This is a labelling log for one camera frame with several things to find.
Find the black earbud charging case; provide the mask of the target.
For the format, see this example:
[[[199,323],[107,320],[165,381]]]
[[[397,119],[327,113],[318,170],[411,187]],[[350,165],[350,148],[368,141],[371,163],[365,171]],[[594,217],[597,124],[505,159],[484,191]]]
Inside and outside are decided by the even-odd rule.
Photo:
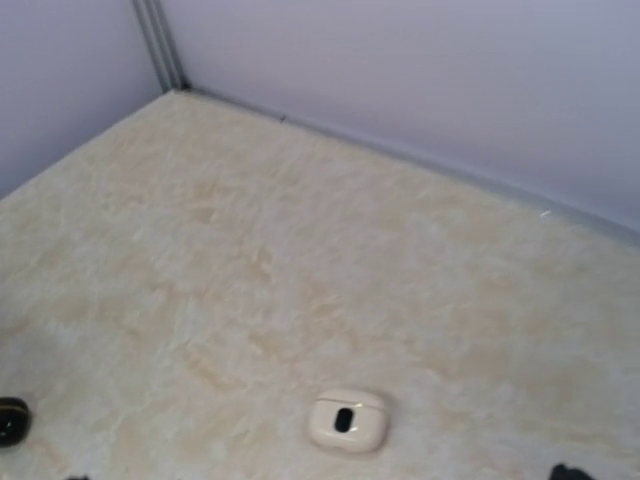
[[[0,398],[0,447],[11,448],[20,444],[28,435],[32,413],[21,398]]]

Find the white earbud charging case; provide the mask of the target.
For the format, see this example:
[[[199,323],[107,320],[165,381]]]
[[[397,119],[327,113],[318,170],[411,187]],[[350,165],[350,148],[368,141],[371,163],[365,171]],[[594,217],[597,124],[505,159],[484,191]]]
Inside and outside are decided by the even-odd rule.
[[[319,447],[368,454],[383,445],[388,427],[388,402],[381,395],[340,388],[325,390],[316,398],[307,433]]]

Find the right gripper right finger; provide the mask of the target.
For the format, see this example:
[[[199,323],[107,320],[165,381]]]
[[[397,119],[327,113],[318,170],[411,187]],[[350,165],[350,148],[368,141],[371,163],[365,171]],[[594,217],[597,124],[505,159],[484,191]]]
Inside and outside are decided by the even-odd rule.
[[[593,477],[580,468],[557,464],[551,469],[550,480],[593,480]]]

